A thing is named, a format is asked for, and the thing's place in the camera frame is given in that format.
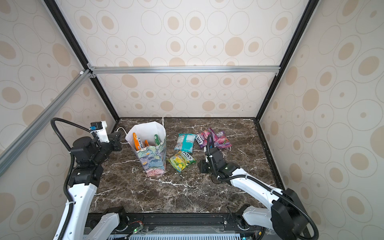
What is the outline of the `orange snack packet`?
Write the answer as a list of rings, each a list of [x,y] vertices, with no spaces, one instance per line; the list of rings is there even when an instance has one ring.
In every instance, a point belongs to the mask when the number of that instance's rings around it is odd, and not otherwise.
[[[142,148],[142,144],[141,144],[140,138],[137,136],[136,133],[133,133],[133,140],[134,140],[136,151],[139,151]]]

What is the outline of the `yellow green snack packet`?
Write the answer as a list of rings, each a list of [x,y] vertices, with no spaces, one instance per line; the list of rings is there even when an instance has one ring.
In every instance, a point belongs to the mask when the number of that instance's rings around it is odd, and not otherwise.
[[[196,162],[196,160],[190,153],[182,151],[176,153],[174,156],[169,158],[168,161],[172,165],[172,167],[178,172],[181,172],[182,170]]]

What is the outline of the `white floral paper bag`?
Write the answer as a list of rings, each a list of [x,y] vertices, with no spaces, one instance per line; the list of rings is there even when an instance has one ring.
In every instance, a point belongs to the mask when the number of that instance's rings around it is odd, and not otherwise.
[[[167,143],[164,119],[161,123],[149,122],[135,125],[128,132],[122,127],[117,130],[122,130],[126,134],[124,143],[132,148],[148,177],[162,176],[166,172]],[[142,148],[139,151],[135,149],[133,133],[136,133],[141,140]],[[161,140],[159,146],[155,144],[155,134],[159,135]],[[149,147],[145,146],[145,140],[149,142]]]

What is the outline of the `teal snack packet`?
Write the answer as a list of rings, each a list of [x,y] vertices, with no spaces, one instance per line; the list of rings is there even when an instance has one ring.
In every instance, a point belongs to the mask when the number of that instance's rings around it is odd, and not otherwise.
[[[174,150],[192,153],[195,139],[195,134],[179,134]]]

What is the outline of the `green Fox's spring tea packet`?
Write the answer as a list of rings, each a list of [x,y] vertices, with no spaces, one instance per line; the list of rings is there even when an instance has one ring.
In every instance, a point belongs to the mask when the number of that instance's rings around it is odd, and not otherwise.
[[[154,140],[155,140],[155,144],[156,144],[157,146],[159,146],[159,145],[161,144],[161,140],[160,140],[160,138],[159,138],[159,135],[155,134],[155,135],[154,135]]]

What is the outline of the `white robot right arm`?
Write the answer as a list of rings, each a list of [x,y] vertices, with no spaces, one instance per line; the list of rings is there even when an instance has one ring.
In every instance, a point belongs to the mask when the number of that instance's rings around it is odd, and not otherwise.
[[[303,240],[309,216],[293,190],[272,187],[248,174],[234,163],[225,161],[218,148],[204,148],[201,173],[211,174],[220,183],[234,186],[259,201],[263,208],[244,205],[234,216],[238,228],[246,231],[262,227],[275,231],[282,240]]]

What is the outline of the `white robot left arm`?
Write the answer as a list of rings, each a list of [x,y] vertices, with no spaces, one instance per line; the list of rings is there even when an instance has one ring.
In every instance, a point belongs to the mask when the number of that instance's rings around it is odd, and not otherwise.
[[[82,240],[92,199],[99,187],[104,171],[102,164],[112,152],[122,150],[121,133],[107,135],[108,141],[101,142],[98,136],[81,137],[70,148],[71,163],[69,175],[64,183],[67,197],[55,240]]]

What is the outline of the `pink candy packet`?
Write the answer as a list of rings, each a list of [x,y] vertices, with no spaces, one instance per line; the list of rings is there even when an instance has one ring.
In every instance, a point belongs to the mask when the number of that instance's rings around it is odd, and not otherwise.
[[[226,133],[224,131],[216,133],[216,136],[218,137],[217,140],[215,140],[215,147],[219,149],[228,149],[232,147],[232,144],[230,143],[229,139],[226,136]]]

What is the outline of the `purple Fox's candy packet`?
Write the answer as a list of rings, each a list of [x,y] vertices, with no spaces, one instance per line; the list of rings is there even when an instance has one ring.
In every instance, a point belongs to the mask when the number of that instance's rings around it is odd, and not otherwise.
[[[200,148],[204,148],[207,145],[208,136],[212,135],[214,143],[219,139],[212,128],[208,128],[203,132],[196,135],[196,141],[199,144]]]

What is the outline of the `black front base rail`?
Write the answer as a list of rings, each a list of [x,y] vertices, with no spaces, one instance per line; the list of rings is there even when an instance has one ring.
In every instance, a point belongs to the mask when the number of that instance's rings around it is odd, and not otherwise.
[[[305,210],[280,202],[276,202],[271,209],[244,205],[235,213],[126,213],[122,207],[110,208],[102,214],[88,215],[86,233],[90,234],[108,215],[116,217],[118,225],[107,232],[107,237],[125,235],[129,239],[192,237],[195,240],[219,240],[255,236],[261,239],[266,229],[272,229],[282,240],[304,240],[306,237],[302,232],[307,225],[313,227],[312,239],[319,237],[316,224]]]

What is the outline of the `silver aluminium rail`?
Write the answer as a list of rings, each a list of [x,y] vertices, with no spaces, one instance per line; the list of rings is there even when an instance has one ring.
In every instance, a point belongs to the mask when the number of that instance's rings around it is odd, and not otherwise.
[[[92,67],[94,74],[278,73],[279,66]]]
[[[75,91],[90,77],[90,70],[82,70],[79,75],[38,115],[38,117],[1,154],[1,175],[20,156],[25,148],[50,122]]]

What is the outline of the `silver left aluminium rail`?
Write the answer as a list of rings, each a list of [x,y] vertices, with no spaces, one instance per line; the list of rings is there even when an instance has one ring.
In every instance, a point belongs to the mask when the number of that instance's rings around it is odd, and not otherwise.
[[[1,175],[20,156],[25,148],[50,122],[75,91],[90,77],[90,70],[82,70],[79,75],[38,115],[38,117],[1,154]]]

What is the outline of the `black left corner post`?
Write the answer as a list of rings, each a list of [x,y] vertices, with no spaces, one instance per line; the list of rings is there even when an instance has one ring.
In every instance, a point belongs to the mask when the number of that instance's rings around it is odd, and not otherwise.
[[[101,82],[99,81],[96,74],[93,73],[91,70],[91,65],[88,61],[88,58],[86,57],[82,47],[80,46],[78,40],[76,39],[74,33],[72,32],[70,26],[68,25],[67,20],[65,19],[64,15],[62,14],[61,10],[59,9],[59,5],[56,3],[56,1],[50,1],[50,0],[44,0],[43,1],[46,7],[48,8],[48,11],[52,15],[53,19],[55,20],[56,24],[58,25],[59,29],[61,30],[62,34],[64,35],[65,39],[69,43],[72,51],[75,53],[77,59],[79,60],[80,64],[85,70],[89,70],[91,72],[91,82],[93,83],[94,87],[96,88],[98,94],[100,95],[102,101],[106,105],[109,113],[112,115],[113,119],[115,120],[115,123],[118,123],[120,120],[120,117],[115,110],[115,108],[112,105],[111,100],[107,96],[107,93],[102,86]]]

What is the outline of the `black corner post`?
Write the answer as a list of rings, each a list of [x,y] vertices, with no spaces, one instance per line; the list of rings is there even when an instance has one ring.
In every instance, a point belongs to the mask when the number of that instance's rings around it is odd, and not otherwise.
[[[280,63],[280,70],[277,73],[277,75],[274,77],[267,94],[262,102],[262,105],[260,107],[260,110],[256,116],[256,123],[259,123],[261,121],[262,116],[264,115],[279,83],[281,78],[283,77],[283,74],[285,73],[288,64],[291,61],[291,58],[311,20],[311,17],[313,16],[314,12],[316,11],[316,8],[319,4],[319,0],[310,0],[308,1],[308,4],[303,12],[303,15],[300,18],[300,21],[298,23],[298,26],[293,34],[293,37],[291,41],[288,44],[288,48],[283,56],[282,62]]]
[[[75,53],[77,59],[79,60],[80,64],[85,70],[89,70],[91,72],[91,82],[93,83],[94,87],[96,88],[98,94],[100,95],[102,101],[106,105],[109,113],[112,115],[113,119],[115,120],[115,123],[118,123],[120,120],[120,117],[115,110],[115,108],[112,105],[111,100],[107,96],[107,93],[102,86],[101,82],[99,81],[96,74],[93,73],[91,70],[91,65],[88,61],[88,58],[86,57],[82,47],[80,46],[78,40],[76,39],[74,33],[72,32],[70,26],[68,25],[67,20],[65,19],[64,15],[62,14],[61,10],[59,9],[59,5],[56,3],[56,1],[50,1],[50,0],[44,0],[43,1],[46,7],[48,8],[48,11],[52,15],[53,19],[55,20],[56,24],[58,25],[59,29],[61,30],[62,34],[64,35],[65,39],[69,43],[72,51]]]

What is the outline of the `black right corner post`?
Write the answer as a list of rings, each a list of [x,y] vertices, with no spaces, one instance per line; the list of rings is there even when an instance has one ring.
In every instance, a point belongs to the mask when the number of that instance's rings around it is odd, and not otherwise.
[[[300,21],[298,23],[298,26],[293,34],[293,37],[291,41],[288,44],[288,48],[283,56],[282,62],[280,63],[280,70],[277,73],[277,75],[274,77],[267,94],[262,102],[262,105],[260,107],[260,110],[256,116],[256,123],[259,123],[261,121],[262,116],[264,115],[279,83],[281,78],[283,77],[283,74],[285,73],[288,64],[291,61],[291,58],[311,20],[311,17],[313,16],[314,12],[316,11],[316,8],[319,4],[319,0],[310,0],[308,1],[308,4],[303,12],[303,15],[300,18]]]

